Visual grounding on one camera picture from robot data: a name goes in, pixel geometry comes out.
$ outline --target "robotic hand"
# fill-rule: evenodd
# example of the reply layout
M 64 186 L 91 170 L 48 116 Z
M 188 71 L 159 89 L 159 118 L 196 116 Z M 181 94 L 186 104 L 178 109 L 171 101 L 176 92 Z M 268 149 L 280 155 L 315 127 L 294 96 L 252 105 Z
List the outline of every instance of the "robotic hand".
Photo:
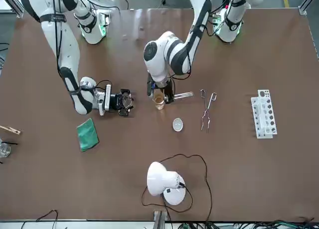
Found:
M 246 1 L 259 4 L 263 0 L 232 0 L 232 7 L 229 6 L 227 12 L 226 9 L 221 11 L 224 12 L 224 17 L 221 20 L 218 36 L 223 41 L 231 42 L 235 39 L 249 5 Z M 211 0 L 190 0 L 190 2 L 194 9 L 194 21 L 185 43 L 167 31 L 159 39 L 148 42 L 144 48 L 144 62 L 148 69 L 147 94 L 152 97 L 154 89 L 161 89 L 166 103 L 174 101 L 168 65 L 176 75 L 190 73 L 197 47 L 211 13 Z
M 102 3 L 115 0 L 98 0 Z M 99 109 L 100 115 L 111 109 L 121 116 L 128 116 L 132 108 L 129 90 L 111 93 L 111 85 L 105 92 L 96 89 L 96 82 L 83 77 L 78 82 L 80 50 L 64 13 L 74 11 L 79 21 L 82 35 L 90 44 L 97 44 L 106 35 L 110 15 L 105 10 L 93 10 L 87 0 L 21 0 L 26 11 L 41 23 L 44 35 L 57 58 L 58 72 L 71 96 L 75 110 L 79 114 L 88 114 L 92 109 Z

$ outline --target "beaker with brown liquid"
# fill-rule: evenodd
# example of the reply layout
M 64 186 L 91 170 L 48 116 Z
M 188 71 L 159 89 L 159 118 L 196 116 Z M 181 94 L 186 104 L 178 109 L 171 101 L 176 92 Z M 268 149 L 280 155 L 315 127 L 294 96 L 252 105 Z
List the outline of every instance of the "beaker with brown liquid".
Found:
M 164 94 L 160 90 L 154 90 L 153 102 L 158 110 L 162 110 L 165 106 Z

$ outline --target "green cloth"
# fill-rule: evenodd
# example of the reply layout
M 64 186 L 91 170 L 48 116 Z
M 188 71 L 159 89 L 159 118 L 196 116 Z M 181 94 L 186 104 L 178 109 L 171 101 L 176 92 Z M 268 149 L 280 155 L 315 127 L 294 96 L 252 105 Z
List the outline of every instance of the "green cloth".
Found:
M 85 123 L 82 123 L 80 126 L 77 126 L 76 130 L 78 132 L 82 152 L 93 148 L 99 143 L 98 135 L 96 134 L 94 123 L 91 118 Z

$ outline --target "small white dish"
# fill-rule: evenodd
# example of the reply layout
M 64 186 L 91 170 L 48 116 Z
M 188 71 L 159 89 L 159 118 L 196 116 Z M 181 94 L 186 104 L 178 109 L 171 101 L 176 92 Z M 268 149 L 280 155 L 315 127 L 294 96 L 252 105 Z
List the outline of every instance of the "small white dish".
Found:
M 180 118 L 175 118 L 173 121 L 173 129 L 180 132 L 183 129 L 183 121 Z

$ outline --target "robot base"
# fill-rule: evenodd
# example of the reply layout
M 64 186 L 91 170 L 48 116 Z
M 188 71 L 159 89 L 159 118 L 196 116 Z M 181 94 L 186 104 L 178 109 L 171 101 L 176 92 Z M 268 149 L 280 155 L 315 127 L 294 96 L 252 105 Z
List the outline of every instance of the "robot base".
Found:
M 179 180 L 181 183 L 185 185 L 185 181 L 181 176 L 179 176 Z M 177 189 L 168 188 L 163 192 L 163 194 L 164 194 L 165 200 L 169 204 L 176 206 L 184 200 L 185 194 L 186 194 L 186 188 L 177 188 Z
M 82 36 L 89 44 L 98 44 L 106 36 L 107 29 L 110 23 L 110 11 L 104 9 L 97 9 L 96 24 L 90 32 L 87 28 L 81 28 Z
M 218 36 L 218 38 L 224 43 L 231 43 L 235 40 L 236 36 L 239 34 L 242 23 L 238 26 L 236 30 L 231 31 L 229 29 L 229 26 L 224 22 L 226 11 L 227 9 L 223 8 L 220 12 L 217 13 L 219 22 L 218 22 L 218 25 L 213 27 L 213 29 L 214 31 L 216 31 L 216 29 L 220 28 L 216 32 L 216 36 Z

